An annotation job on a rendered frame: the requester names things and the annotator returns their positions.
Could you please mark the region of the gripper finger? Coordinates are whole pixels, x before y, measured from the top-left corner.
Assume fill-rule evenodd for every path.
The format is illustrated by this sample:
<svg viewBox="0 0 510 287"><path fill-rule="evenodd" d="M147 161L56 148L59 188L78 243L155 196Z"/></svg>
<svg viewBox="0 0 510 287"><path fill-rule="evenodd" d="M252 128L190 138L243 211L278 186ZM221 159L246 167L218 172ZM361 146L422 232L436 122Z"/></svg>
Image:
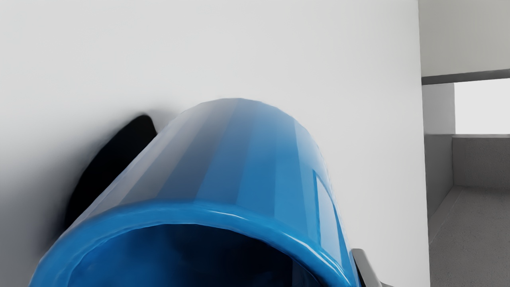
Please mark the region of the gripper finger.
<svg viewBox="0 0 510 287"><path fill-rule="evenodd" d="M359 273L361 286L383 287L383 284L377 277L365 251L363 249L353 248L351 252Z"/></svg>

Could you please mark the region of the blue faceted mug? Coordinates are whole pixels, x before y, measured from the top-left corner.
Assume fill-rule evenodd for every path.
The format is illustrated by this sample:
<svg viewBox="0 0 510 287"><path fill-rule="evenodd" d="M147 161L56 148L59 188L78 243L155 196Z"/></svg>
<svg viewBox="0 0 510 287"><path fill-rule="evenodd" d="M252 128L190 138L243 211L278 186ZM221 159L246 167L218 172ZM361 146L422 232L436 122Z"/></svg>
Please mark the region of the blue faceted mug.
<svg viewBox="0 0 510 287"><path fill-rule="evenodd" d="M179 114L38 263L28 287L362 287L319 147L265 103Z"/></svg>

